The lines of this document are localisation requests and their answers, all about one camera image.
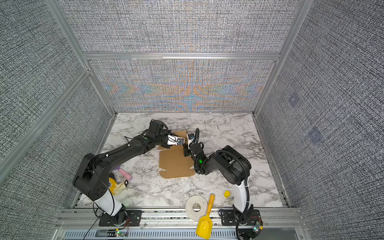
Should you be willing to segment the brown cardboard box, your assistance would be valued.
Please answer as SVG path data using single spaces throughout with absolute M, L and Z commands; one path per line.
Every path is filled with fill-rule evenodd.
M 196 174 L 194 161 L 184 156 L 183 146 L 174 145 L 169 149 L 159 147 L 159 174 L 165 179 L 191 177 Z

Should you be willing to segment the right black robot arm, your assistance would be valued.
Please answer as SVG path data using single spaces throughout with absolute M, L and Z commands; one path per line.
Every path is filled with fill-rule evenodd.
M 253 212 L 250 200 L 248 178 L 252 168 L 250 162 L 230 146 L 225 146 L 209 156 L 203 151 L 202 143 L 184 144 L 184 156 L 194 161 L 194 170 L 199 175 L 208 175 L 218 170 L 233 185 L 235 219 L 241 224 L 249 221 Z

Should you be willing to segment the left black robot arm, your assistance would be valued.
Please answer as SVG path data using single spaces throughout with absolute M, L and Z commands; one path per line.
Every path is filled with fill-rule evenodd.
M 107 219 L 113 225 L 120 226 L 128 217 L 125 206 L 114 197 L 109 188 L 110 173 L 128 160 L 145 154 L 156 146 L 169 149 L 172 145 L 183 143 L 184 139 L 179 140 L 177 136 L 172 135 L 162 121 L 151 120 L 147 130 L 125 145 L 103 154 L 85 155 L 75 174 L 73 185 L 103 211 L 99 219 Z

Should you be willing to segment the small yellow bottle cap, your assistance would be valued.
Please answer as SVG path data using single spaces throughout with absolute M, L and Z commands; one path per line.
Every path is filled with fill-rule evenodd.
M 229 198 L 231 196 L 231 192 L 230 191 L 225 191 L 224 192 L 224 197 L 225 198 Z

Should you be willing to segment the white tape roll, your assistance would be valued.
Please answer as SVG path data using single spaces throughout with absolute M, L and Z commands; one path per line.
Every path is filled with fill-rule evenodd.
M 202 196 L 190 197 L 185 206 L 185 212 L 192 221 L 198 222 L 201 217 L 205 216 L 208 209 L 208 203 Z

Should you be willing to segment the yellow work glove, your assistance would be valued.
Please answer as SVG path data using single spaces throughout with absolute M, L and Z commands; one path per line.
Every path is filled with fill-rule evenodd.
M 117 195 L 121 193 L 129 184 L 128 180 L 125 180 L 124 182 L 121 182 L 118 184 L 115 179 L 109 178 L 109 183 L 110 183 L 110 191 L 112 192 L 113 195 Z

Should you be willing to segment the yellow plastic toy shovel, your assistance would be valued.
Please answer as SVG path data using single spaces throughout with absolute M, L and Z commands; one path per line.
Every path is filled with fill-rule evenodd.
M 207 213 L 205 216 L 202 216 L 199 219 L 199 223 L 196 229 L 196 235 L 206 240 L 210 239 L 212 233 L 213 222 L 210 218 L 210 213 L 213 207 L 214 200 L 215 195 L 211 194 L 208 203 Z

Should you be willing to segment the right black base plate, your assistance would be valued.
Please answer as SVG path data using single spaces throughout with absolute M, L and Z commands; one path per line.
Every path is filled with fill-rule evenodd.
M 241 213 L 238 210 L 220 209 L 219 216 L 223 226 L 236 226 L 238 220 L 240 219 Z M 260 211 L 252 208 L 248 209 L 240 222 L 240 226 L 256 226 L 260 224 L 263 224 Z

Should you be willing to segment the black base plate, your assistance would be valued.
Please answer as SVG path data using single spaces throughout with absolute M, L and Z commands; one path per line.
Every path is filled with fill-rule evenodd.
M 223 226 L 236 226 L 238 220 L 240 219 L 241 213 L 238 210 L 220 209 L 219 216 Z M 263 224 L 260 211 L 252 208 L 248 209 L 240 222 L 240 226 L 256 226 L 260 224 Z
M 102 214 L 99 221 L 100 227 L 119 227 L 128 225 L 129 227 L 138 227 L 140 225 L 141 210 L 121 210 L 115 216 Z

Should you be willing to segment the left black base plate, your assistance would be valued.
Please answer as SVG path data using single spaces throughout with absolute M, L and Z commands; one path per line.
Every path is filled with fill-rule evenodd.
M 140 225 L 141 210 L 121 210 L 115 216 L 102 214 L 99 221 L 100 227 L 119 227 L 128 225 L 129 227 L 138 227 Z

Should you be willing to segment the aluminium front frame rail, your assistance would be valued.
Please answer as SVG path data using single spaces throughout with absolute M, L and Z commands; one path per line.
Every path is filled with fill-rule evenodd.
M 259 208 L 264 227 L 258 240 L 309 240 L 297 208 Z M 52 240 L 198 240 L 198 223 L 183 208 L 130 208 L 133 220 L 121 227 L 100 227 L 91 208 L 62 210 Z

